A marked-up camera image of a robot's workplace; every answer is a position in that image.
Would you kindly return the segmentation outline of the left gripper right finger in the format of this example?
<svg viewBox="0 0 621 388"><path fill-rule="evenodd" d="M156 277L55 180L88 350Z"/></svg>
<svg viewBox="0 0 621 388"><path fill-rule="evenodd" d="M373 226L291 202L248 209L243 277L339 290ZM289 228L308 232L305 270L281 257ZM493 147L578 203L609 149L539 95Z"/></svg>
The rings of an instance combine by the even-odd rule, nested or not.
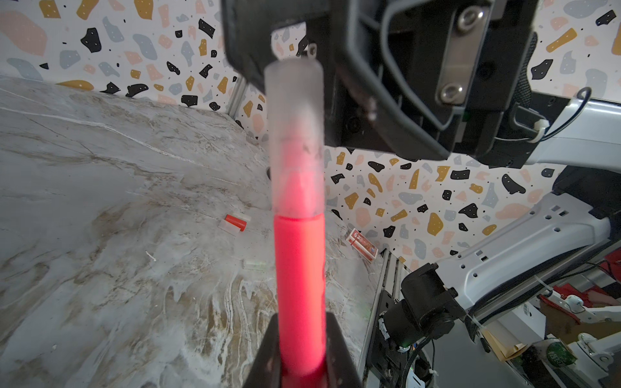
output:
<svg viewBox="0 0 621 388"><path fill-rule="evenodd" d="M327 382L330 388L362 388L352 357L336 319L326 313L326 368Z"/></svg>

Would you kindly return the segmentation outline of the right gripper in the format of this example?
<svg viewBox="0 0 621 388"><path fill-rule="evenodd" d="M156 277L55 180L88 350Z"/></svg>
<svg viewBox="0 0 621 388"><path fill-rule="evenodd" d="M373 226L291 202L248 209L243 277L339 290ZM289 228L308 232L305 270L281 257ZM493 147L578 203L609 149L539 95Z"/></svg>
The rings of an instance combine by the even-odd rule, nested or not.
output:
<svg viewBox="0 0 621 388"><path fill-rule="evenodd" d="M326 141L442 161L523 163L509 142L536 37L535 1L224 1L227 59L258 90L271 35L305 24L299 55L323 66Z"/></svg>

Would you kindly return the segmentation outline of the red pen cap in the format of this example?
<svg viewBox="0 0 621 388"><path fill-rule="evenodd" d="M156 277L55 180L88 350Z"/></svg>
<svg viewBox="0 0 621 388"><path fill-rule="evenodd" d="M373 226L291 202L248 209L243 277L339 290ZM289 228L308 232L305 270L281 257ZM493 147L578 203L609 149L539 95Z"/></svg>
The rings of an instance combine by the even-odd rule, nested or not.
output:
<svg viewBox="0 0 621 388"><path fill-rule="evenodd" d="M228 234L238 235L247 229L251 218L241 213L229 213L220 221L218 227Z"/></svg>

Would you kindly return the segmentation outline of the pink highlighter pen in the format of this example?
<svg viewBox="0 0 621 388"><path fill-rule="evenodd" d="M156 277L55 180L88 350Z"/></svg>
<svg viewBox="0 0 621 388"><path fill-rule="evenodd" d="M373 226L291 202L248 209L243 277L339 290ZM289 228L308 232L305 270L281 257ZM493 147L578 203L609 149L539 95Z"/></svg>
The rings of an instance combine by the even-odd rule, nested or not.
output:
<svg viewBox="0 0 621 388"><path fill-rule="evenodd" d="M278 334L284 387L321 387L326 373L325 216L276 216Z"/></svg>

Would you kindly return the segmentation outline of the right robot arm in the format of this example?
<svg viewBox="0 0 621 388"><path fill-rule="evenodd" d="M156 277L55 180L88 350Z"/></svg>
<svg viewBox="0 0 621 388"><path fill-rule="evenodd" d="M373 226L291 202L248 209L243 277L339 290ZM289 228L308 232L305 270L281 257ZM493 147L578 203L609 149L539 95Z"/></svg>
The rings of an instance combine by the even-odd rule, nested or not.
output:
<svg viewBox="0 0 621 388"><path fill-rule="evenodd" d="M224 1L227 59L269 98L268 142L281 348L325 340L324 146L407 160L469 155L523 166L557 137L529 107L523 71L533 1ZM620 217L620 138L583 129L569 172L533 210L447 264L409 276L387 321L406 345L478 313L567 254L608 240Z"/></svg>

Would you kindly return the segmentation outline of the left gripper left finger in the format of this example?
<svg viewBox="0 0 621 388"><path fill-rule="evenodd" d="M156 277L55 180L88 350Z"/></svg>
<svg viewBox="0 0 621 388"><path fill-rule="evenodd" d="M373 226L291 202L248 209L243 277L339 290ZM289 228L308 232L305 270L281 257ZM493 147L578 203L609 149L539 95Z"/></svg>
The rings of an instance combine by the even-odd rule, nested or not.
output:
<svg viewBox="0 0 621 388"><path fill-rule="evenodd" d="M279 347L278 314L269 321L264 338L252 363L243 388L280 388L281 352Z"/></svg>

